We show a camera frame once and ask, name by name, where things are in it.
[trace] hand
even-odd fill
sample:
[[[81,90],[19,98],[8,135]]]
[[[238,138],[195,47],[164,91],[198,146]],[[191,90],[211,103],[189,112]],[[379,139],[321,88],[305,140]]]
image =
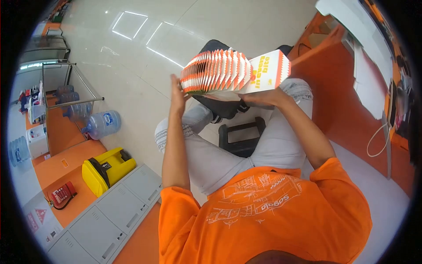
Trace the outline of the hand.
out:
[[[292,97],[288,96],[280,88],[262,92],[247,93],[244,95],[239,94],[239,97],[242,98],[242,100],[245,102],[252,102],[271,106],[278,106],[281,102],[285,100],[293,100]]]
[[[191,98],[191,95],[187,95],[183,92],[180,85],[180,79],[176,75],[171,74],[171,106],[170,106],[170,115],[175,114],[178,117],[182,117],[186,101]]]

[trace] folded paper booklet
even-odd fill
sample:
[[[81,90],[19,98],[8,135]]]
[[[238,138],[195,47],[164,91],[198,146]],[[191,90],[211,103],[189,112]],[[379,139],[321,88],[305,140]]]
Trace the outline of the folded paper booklet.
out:
[[[188,94],[239,101],[238,94],[277,88],[290,71],[291,62],[278,49],[251,60],[241,52],[220,49],[196,55],[183,68],[180,83]]]

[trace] white print on t-shirt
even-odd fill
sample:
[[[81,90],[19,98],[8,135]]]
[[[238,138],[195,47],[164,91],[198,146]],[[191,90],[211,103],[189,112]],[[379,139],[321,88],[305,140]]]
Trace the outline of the white print on t-shirt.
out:
[[[229,227],[240,217],[250,217],[282,207],[302,193],[301,179],[285,174],[250,176],[222,190],[221,208],[212,208],[208,223],[223,220]]]

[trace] yellow mop bucket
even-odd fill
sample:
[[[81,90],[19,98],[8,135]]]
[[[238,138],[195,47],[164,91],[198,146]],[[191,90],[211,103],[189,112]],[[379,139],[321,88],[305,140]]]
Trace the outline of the yellow mop bucket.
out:
[[[135,167],[136,161],[118,147],[85,160],[82,165],[82,178],[91,191],[100,197]]]

